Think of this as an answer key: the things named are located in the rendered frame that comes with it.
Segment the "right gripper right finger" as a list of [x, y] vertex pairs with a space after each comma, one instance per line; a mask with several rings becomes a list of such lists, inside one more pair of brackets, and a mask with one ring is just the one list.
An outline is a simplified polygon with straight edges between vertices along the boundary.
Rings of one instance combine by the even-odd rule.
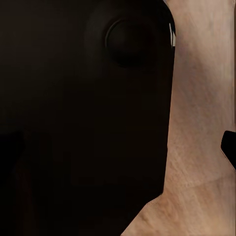
[[224, 132], [221, 149], [236, 169], [236, 133], [231, 131]]

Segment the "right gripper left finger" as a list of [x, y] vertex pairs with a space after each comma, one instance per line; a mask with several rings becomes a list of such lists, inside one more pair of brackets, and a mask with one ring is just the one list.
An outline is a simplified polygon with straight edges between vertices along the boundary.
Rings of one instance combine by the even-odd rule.
[[25, 150], [21, 131], [0, 136], [0, 189]]

